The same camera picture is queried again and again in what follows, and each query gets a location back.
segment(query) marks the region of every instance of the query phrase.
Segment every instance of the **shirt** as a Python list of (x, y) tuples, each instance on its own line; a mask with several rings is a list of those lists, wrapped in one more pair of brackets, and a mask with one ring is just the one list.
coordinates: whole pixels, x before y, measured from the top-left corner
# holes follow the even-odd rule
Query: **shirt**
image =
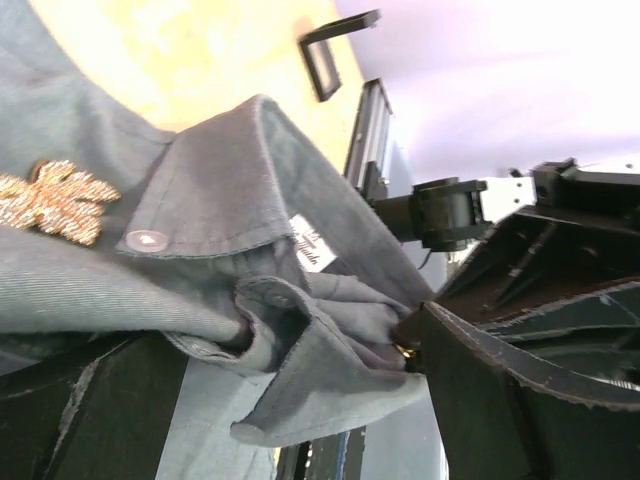
[[(92, 248), (0, 227), (12, 355), (14, 334), (39, 335), (20, 342), (28, 358), (55, 354), (61, 332), (164, 332), (192, 360), (161, 478), (261, 478), (258, 447), (359, 427), (426, 393), (389, 332), (430, 290), (273, 100), (161, 131), (89, 81), (26, 1), (0, 0), (0, 23), (0, 171), (69, 159), (122, 194)], [(303, 268), (291, 219), (327, 245), (323, 271)], [(223, 451), (233, 473), (217, 470)]]

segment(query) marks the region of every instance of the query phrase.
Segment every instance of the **gray floor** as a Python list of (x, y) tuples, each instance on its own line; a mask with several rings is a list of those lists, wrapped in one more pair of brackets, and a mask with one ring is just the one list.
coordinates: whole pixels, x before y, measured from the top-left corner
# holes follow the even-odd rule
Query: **gray floor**
[[(411, 192), (414, 183), (403, 152), (394, 146), (383, 165), (391, 197)], [(420, 242), (404, 246), (419, 266), (427, 253)], [(446, 258), (434, 253), (422, 270), (429, 285), (439, 289), (446, 279)], [(362, 480), (439, 480), (440, 434), (431, 399), (425, 399), (367, 427)]]

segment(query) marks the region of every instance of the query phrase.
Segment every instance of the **wooden surface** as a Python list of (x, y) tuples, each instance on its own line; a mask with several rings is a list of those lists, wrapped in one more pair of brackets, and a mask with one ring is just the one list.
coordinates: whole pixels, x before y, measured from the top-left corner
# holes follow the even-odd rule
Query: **wooden surface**
[(297, 38), (336, 20), (332, 0), (31, 0), (96, 83), (153, 124), (183, 130), (257, 93), (274, 98), (339, 169), (362, 77), (330, 41), (343, 87), (318, 103)]

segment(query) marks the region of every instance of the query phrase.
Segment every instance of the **white wall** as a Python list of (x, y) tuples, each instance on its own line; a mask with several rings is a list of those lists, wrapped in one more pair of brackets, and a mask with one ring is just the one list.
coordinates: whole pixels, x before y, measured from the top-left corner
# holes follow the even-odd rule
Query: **white wall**
[(640, 2), (337, 0), (382, 77), (416, 178), (640, 151)]

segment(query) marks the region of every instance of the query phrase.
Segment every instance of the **clothing label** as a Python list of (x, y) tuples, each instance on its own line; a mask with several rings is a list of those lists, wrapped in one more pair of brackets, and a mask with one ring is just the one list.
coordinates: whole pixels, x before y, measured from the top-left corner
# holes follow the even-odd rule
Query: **clothing label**
[(337, 258), (306, 218), (296, 215), (289, 222), (296, 236), (298, 261), (304, 270), (310, 273), (321, 272)]

